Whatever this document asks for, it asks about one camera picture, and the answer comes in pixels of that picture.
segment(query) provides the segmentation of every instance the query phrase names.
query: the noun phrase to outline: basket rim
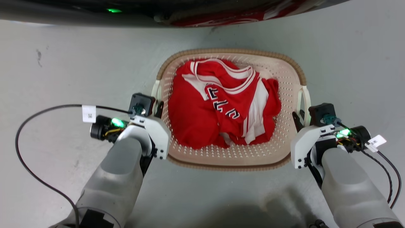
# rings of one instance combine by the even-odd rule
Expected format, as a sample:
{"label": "basket rim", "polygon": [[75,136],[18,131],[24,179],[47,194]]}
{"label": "basket rim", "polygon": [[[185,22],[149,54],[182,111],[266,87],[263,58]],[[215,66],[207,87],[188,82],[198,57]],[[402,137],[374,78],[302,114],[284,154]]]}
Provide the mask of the basket rim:
{"label": "basket rim", "polygon": [[[265,52],[265,51],[260,51],[260,50],[251,50],[251,49],[235,49],[235,48],[210,48],[210,49],[192,49],[192,50],[186,50],[186,51],[181,51],[177,52],[174,55],[170,56],[160,67],[158,75],[156,77],[156,80],[161,80],[163,77],[164,72],[166,71],[167,67],[176,59],[183,57],[183,56],[188,56],[188,55],[196,55],[196,54],[222,54],[222,53],[227,53],[227,54],[244,54],[244,55],[255,55],[255,56],[264,56],[264,57],[270,57],[270,58],[277,58],[280,60],[283,60],[287,62],[289,65],[291,65],[294,70],[296,71],[298,78],[300,80],[300,84],[302,86],[307,85],[307,80],[305,78],[305,74],[301,67],[298,65],[297,62],[295,62],[293,59],[290,57],[276,53],[276,52]],[[291,153],[288,153],[285,158],[282,160],[271,163],[271,164],[266,164],[266,165],[256,165],[256,166],[219,166],[219,165],[206,165],[206,164],[198,164],[198,163],[190,163],[186,161],[181,161],[170,154],[167,156],[167,160],[169,160],[171,163],[181,166],[181,167],[186,167],[186,168],[194,168],[194,169],[202,169],[202,170],[214,170],[214,171],[240,171],[240,172],[249,172],[249,171],[264,171],[264,170],[272,170],[276,169],[279,167],[284,166],[285,164],[289,163],[291,161]]]}

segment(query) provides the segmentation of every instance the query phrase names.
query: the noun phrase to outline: gray floor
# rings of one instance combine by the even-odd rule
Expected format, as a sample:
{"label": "gray floor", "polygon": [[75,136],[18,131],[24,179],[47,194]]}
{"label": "gray floor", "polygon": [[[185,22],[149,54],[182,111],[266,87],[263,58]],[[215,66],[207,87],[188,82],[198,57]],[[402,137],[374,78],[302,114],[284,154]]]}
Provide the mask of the gray floor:
{"label": "gray floor", "polygon": [[[23,119],[65,103],[125,109],[132,93],[150,92],[171,54],[192,48],[244,47],[289,55],[306,73],[312,103],[333,103],[349,126],[382,134],[388,142],[381,151],[405,176],[404,7],[402,0],[352,0],[214,29],[37,28],[0,21],[2,226],[47,227],[71,210],[19,164],[13,141]],[[27,164],[74,201],[111,147],[92,140],[89,127],[81,122],[80,109],[66,109],[37,118],[21,136]],[[383,170],[361,154],[353,156],[387,195]],[[405,214],[405,196],[394,212]],[[336,227],[308,170],[286,165],[226,173],[154,161],[127,227],[304,227],[315,218]]]}

